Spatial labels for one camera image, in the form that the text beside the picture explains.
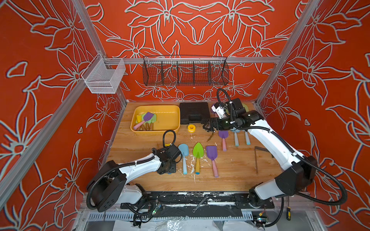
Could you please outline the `pink handled tool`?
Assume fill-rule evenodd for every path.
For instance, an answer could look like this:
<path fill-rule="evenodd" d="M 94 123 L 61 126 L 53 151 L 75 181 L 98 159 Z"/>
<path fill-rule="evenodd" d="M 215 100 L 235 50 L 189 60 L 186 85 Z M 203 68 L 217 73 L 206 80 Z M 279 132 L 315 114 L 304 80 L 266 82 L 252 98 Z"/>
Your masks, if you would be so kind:
<path fill-rule="evenodd" d="M 219 131 L 219 137 L 222 139 L 222 149 L 224 152 L 227 151 L 226 138 L 228 137 L 228 131 Z"/>

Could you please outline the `blue shovel white handle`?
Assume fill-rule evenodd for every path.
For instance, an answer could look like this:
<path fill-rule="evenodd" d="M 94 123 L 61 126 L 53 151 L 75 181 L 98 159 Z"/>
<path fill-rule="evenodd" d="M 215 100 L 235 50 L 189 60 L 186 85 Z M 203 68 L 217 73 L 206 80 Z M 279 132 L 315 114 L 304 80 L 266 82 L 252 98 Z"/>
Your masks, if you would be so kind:
<path fill-rule="evenodd" d="M 183 157 L 183 174 L 187 175 L 188 174 L 187 156 L 189 156 L 189 147 L 187 144 L 180 144 L 178 148 L 181 151 Z"/>

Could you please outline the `small green shovel wooden handle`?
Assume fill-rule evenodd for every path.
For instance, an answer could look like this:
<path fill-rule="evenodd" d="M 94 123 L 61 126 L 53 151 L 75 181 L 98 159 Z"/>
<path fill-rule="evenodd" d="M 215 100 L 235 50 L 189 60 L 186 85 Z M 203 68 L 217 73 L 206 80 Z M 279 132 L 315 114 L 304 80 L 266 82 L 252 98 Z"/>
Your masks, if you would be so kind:
<path fill-rule="evenodd" d="M 200 174 L 200 159 L 204 156 L 204 149 L 200 142 L 196 143 L 193 148 L 193 156 L 196 158 L 195 173 Z"/>

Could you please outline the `light green shovel blade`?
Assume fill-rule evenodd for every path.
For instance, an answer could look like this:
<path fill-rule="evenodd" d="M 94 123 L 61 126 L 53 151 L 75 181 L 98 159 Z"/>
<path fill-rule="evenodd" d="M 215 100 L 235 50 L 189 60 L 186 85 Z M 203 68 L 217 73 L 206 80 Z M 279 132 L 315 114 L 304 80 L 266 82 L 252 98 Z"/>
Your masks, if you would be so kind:
<path fill-rule="evenodd" d="M 154 123 L 156 122 L 157 120 L 157 115 L 154 114 L 153 117 L 146 123 L 146 130 L 148 131 L 152 131 L 153 128 L 154 128 Z"/>

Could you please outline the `purple shovel blade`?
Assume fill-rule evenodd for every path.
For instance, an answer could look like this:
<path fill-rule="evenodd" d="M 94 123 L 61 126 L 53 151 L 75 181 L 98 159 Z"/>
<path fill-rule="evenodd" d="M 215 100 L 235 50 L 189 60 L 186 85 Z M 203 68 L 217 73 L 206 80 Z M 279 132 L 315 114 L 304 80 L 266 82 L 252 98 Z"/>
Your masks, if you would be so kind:
<path fill-rule="evenodd" d="M 142 121 L 140 123 L 138 123 L 137 125 L 135 125 L 133 127 L 134 130 L 138 130 L 145 122 L 149 121 L 152 119 L 152 117 L 154 116 L 153 113 L 151 112 L 147 112 L 144 117 L 142 118 Z"/>

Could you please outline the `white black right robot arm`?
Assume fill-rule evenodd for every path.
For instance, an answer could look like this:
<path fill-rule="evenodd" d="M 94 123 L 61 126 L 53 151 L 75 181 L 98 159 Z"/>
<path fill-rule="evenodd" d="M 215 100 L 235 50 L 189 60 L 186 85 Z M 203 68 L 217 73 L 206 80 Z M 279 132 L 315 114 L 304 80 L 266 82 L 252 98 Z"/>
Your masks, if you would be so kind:
<path fill-rule="evenodd" d="M 227 102 L 218 99 L 216 103 L 216 118 L 210 118 L 203 125 L 206 131 L 230 131 L 232 129 L 246 131 L 254 136 L 277 160 L 282 173 L 274 179 L 263 182 L 249 190 L 249 203 L 258 208 L 272 197 L 298 195 L 328 206 L 339 206 L 347 201 L 348 195 L 345 187 L 331 174 L 318 166 L 317 160 L 312 156 L 305 156 L 294 149 L 281 136 L 279 136 L 257 111 L 246 111 L 238 99 L 231 99 L 225 89 L 219 88 L 216 96 L 223 93 Z M 320 172 L 332 180 L 341 191 L 339 199 L 334 201 L 320 200 L 306 194 L 301 190 L 313 183 L 316 172 Z"/>

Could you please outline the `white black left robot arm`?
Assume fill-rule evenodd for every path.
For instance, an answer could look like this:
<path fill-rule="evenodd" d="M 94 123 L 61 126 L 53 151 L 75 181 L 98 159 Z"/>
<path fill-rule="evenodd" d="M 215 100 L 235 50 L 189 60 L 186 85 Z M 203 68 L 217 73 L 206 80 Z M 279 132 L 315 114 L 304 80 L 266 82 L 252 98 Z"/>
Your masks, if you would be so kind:
<path fill-rule="evenodd" d="M 106 162 L 87 185 L 87 207 L 105 212 L 116 203 L 133 205 L 142 198 L 144 191 L 139 186 L 130 186 L 128 183 L 151 172 L 160 175 L 175 173 L 177 158 L 183 157 L 183 154 L 174 144 L 174 130 L 164 132 L 162 144 L 165 144 L 165 136 L 168 133 L 173 134 L 172 143 L 161 149 L 152 148 L 152 152 L 144 158 L 123 164 Z"/>

